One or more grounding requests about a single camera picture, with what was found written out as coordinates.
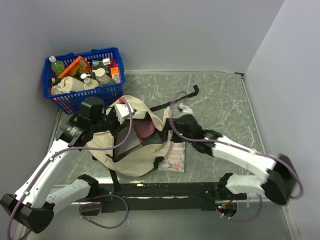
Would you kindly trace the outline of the pink pencil case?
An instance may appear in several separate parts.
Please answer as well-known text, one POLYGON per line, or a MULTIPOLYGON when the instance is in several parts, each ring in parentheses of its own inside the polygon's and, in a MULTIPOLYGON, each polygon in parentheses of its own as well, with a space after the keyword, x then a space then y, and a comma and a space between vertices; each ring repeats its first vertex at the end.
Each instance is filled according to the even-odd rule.
POLYGON ((154 123, 151 120, 139 120, 133 126, 134 132, 139 139, 146 139, 155 132, 154 123))

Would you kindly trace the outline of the floral cover book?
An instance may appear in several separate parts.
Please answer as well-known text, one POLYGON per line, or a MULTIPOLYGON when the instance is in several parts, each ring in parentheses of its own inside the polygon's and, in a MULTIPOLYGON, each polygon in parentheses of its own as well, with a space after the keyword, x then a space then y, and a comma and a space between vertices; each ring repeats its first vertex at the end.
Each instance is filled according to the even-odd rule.
POLYGON ((165 158, 159 163, 157 170, 175 173, 185 172, 186 143, 172 142, 165 158))

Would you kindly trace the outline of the cream canvas backpack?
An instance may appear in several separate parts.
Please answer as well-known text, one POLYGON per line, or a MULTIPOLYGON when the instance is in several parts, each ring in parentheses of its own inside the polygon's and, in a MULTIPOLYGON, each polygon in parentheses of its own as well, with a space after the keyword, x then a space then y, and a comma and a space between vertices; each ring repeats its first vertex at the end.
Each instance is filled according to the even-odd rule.
POLYGON ((158 168, 159 163, 166 157, 171 148, 172 141, 163 141, 161 131, 165 126, 165 121, 173 116, 170 102, 156 105, 149 108, 142 100, 124 95, 123 102, 128 106, 131 104, 135 114, 129 114, 129 118, 120 124, 119 130, 129 123, 129 130, 125 139, 115 145, 115 138, 118 132, 102 130, 93 134, 92 140, 86 145, 90 148, 93 158, 97 159, 103 166, 108 168, 115 191, 121 190, 118 174, 127 177, 142 177, 154 169, 158 168), (129 137, 133 122, 139 120, 151 120, 155 126, 155 132, 148 138, 140 139, 142 147, 125 156, 118 162, 113 162, 114 149, 121 146, 129 137))

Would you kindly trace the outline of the white book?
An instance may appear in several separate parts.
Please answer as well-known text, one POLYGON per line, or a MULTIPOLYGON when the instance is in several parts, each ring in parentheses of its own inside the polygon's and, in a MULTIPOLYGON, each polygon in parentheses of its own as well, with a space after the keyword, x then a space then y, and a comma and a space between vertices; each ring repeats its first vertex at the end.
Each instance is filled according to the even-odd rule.
MULTIPOLYGON (((119 146, 113 150, 113 159, 112 159, 113 162, 116 163, 116 162, 120 161, 125 156, 131 154, 132 152, 140 149, 143 146, 142 141, 138 138, 138 136, 136 135, 136 133, 134 131, 134 128, 133 128, 134 125, 135 125, 135 122, 133 121, 131 132, 130 132, 130 135, 127 138, 127 140, 121 146, 119 146)), ((118 131, 116 138, 115 138, 115 142, 114 142, 115 145, 118 145, 126 138, 128 131, 129 131, 129 126, 130 126, 130 124, 127 123, 118 131)))

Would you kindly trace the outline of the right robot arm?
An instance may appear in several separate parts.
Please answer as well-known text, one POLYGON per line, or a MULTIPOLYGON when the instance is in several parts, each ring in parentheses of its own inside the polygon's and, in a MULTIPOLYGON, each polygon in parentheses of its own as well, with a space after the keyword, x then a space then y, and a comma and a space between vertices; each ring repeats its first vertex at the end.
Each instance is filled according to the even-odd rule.
POLYGON ((223 199, 257 194, 281 206, 293 199, 299 177, 287 155, 271 156, 245 147, 217 131, 203 129, 191 114, 167 118, 165 129, 173 131, 175 141, 187 142, 201 154, 226 160, 251 173, 226 173, 221 177, 218 193, 223 199))

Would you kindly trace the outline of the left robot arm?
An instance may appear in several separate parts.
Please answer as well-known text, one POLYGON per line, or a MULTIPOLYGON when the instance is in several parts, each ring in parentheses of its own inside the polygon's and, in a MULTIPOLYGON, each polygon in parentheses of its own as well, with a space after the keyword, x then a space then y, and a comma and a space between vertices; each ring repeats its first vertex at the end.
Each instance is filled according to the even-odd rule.
POLYGON ((99 196, 99 182, 87 174, 55 192, 50 190, 67 161, 77 151, 89 150, 87 143, 95 133, 114 130, 119 125, 114 106, 106 107, 98 97, 88 97, 81 103, 80 111, 57 132, 47 155, 30 178, 14 194, 7 193, 1 198, 0 205, 9 215, 7 239, 12 238, 13 221, 26 227, 27 234, 38 234, 71 203, 81 199, 93 201, 99 196))

